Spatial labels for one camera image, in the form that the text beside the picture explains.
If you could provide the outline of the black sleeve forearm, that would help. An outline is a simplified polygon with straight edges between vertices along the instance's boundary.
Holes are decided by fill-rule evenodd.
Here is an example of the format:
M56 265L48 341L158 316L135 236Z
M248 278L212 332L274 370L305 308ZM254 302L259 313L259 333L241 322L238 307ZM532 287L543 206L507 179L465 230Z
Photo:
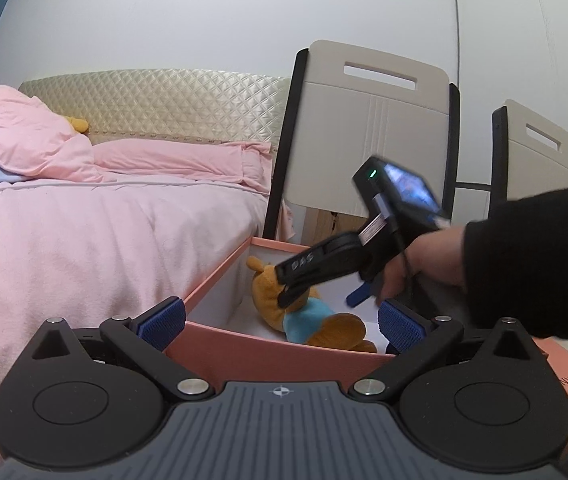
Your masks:
M468 223L463 268L473 325L516 318L532 336L568 339L568 188Z

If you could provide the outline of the person right hand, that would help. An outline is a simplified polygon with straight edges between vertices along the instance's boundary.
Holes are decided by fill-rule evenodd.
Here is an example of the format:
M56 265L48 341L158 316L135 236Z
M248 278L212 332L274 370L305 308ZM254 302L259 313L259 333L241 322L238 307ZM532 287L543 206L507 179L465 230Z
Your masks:
M424 274L442 284L464 287L464 233L464 226L452 226L415 238L403 255L386 264L376 296L377 306L399 295L416 274Z

